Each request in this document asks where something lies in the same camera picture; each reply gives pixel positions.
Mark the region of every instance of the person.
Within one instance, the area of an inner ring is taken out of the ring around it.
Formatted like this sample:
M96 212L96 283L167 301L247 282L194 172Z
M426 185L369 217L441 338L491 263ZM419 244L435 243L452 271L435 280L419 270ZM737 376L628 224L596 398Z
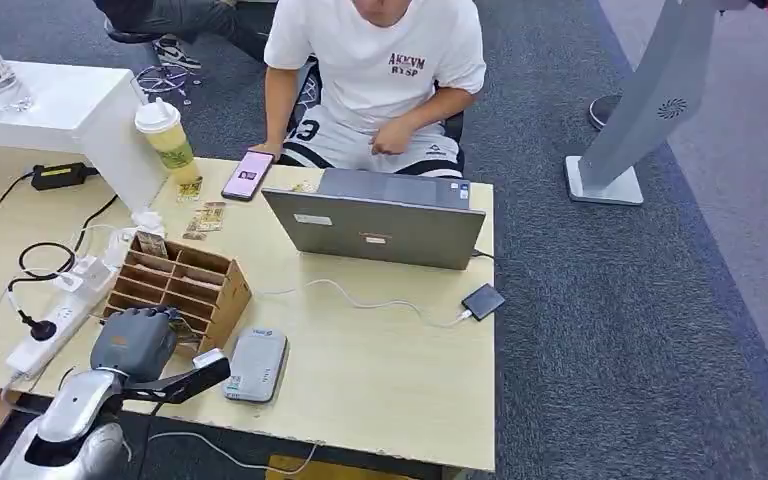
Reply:
M200 33L225 37L231 44L258 61L263 61L268 34L256 32L237 10L238 0L94 0L117 30L128 33L163 33L154 48L162 62L191 70L201 63L188 56L181 38Z
M310 55L322 102L286 136ZM264 59L266 141L253 150L306 167L463 176L441 122L484 85L472 0L280 0Z

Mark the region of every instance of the laptop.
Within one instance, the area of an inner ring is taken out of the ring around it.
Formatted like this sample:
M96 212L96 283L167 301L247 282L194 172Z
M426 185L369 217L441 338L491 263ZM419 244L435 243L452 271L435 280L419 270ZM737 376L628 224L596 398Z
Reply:
M318 193L469 210L467 180L417 177L396 173L329 168L322 172Z
M385 175L381 177L385 182L392 180L386 174L363 173ZM451 189L452 182L447 183ZM437 182L416 186L432 192L439 188ZM464 270L469 264L485 217L484 212L469 209L395 200L270 188L261 191L301 252L452 270ZM388 191L385 188L379 193ZM430 194L416 195L429 198Z

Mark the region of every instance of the black and white shorts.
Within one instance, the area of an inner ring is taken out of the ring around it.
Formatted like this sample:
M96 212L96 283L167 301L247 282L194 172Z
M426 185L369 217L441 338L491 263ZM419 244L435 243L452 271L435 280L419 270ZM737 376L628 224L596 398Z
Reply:
M405 153L372 154L372 135L335 121L317 105L284 141L280 163L312 168L345 168L374 172L463 178L458 144L443 135L442 125L417 130Z

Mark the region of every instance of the wooden organizer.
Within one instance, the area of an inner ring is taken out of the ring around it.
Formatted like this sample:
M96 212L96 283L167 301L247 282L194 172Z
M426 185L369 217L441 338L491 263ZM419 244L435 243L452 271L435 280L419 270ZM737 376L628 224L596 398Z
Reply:
M187 324L178 329L176 353L194 357L223 348L251 299L240 266L220 255L165 243L169 259L143 252L134 238L107 297L105 318L128 308L175 307Z

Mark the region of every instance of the plastic cup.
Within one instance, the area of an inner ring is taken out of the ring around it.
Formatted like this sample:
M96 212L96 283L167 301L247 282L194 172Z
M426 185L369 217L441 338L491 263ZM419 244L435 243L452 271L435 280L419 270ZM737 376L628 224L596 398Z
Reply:
M178 184L198 180L200 175L193 148L181 126L181 112L177 108L158 97L154 103L137 110L134 125L160 155L163 165Z

